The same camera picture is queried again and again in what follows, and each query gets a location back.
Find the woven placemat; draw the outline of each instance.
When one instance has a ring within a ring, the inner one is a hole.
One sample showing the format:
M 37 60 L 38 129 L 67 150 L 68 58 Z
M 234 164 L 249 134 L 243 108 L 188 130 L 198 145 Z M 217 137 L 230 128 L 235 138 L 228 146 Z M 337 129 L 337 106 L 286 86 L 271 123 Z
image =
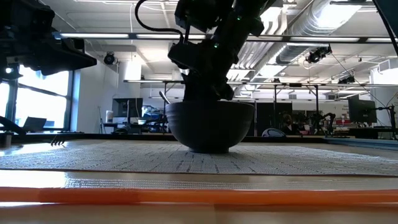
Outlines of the woven placemat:
M 0 157 L 0 169 L 183 174 L 389 175 L 398 160 L 296 146 L 235 146 L 197 154 L 179 144 L 104 142 Z

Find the orange strip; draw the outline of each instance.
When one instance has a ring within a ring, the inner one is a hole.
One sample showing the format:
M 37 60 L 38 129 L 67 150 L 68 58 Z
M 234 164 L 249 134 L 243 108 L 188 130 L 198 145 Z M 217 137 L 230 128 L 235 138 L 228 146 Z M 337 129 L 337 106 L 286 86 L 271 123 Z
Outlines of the orange strip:
M 361 205 L 397 203 L 398 190 L 142 190 L 0 187 L 0 202 L 115 205 L 141 202 L 240 205 Z

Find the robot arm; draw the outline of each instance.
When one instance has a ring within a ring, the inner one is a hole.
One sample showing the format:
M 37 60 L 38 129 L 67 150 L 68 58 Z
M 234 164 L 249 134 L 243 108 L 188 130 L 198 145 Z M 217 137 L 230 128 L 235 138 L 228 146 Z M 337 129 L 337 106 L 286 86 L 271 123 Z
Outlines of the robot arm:
M 188 75 L 182 75 L 184 101 L 232 100 L 234 93 L 226 75 L 232 64 L 239 61 L 238 53 L 249 34 L 259 36 L 264 30 L 260 15 L 274 2 L 276 0 L 235 0 L 235 3 L 233 0 L 179 0 L 175 21 L 187 32 L 185 38 L 171 47 L 168 56 L 179 68 L 189 69 Z M 215 27 L 216 30 L 194 44 L 187 41 L 191 26 L 202 32 Z M 173 32 L 182 36 L 179 30 Z
M 327 114 L 325 114 L 325 115 L 322 117 L 322 119 L 325 119 L 325 118 L 327 118 L 327 117 L 330 117 L 329 126 L 328 126 L 328 132 L 329 132 L 329 133 L 333 133 L 333 122 L 334 122 L 334 120 L 335 120 L 335 118 L 336 118 L 336 115 L 333 114 L 333 113 L 327 113 Z

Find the window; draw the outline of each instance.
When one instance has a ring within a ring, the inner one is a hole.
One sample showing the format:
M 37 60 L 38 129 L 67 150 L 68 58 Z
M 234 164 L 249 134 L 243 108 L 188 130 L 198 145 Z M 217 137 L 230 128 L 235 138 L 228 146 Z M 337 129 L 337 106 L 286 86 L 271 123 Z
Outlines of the window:
M 30 116 L 46 118 L 45 128 L 63 128 L 66 109 L 65 97 L 18 88 L 15 123 L 22 127 Z
M 5 83 L 0 84 L 0 116 L 3 117 L 6 116 L 8 93 L 9 93 L 9 85 Z
M 15 123 L 23 127 L 27 117 L 46 118 L 44 128 L 69 129 L 72 73 L 44 76 L 23 65 L 19 73 Z
M 69 72 L 59 72 L 44 76 L 40 71 L 35 72 L 21 65 L 19 67 L 19 73 L 23 75 L 23 77 L 18 79 L 19 84 L 51 91 L 63 96 L 68 94 Z

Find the white wall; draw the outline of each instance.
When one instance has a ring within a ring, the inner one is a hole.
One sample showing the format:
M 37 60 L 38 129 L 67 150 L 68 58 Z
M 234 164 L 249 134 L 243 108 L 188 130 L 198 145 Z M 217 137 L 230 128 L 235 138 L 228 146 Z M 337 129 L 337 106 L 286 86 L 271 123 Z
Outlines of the white wall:
M 377 68 L 373 69 L 370 81 L 372 84 L 388 84 L 398 85 L 398 68 L 378 72 Z M 376 107 L 384 107 L 394 105 L 396 112 L 396 123 L 398 123 L 398 88 L 373 88 L 372 94 L 377 98 Z M 390 116 L 386 110 L 377 111 L 377 118 L 380 120 L 379 125 L 390 126 Z
M 98 133 L 101 117 L 105 121 L 106 110 L 112 110 L 113 98 L 137 98 L 139 83 L 124 83 L 122 65 L 119 73 L 97 61 L 97 65 L 75 72 L 72 106 L 72 131 Z

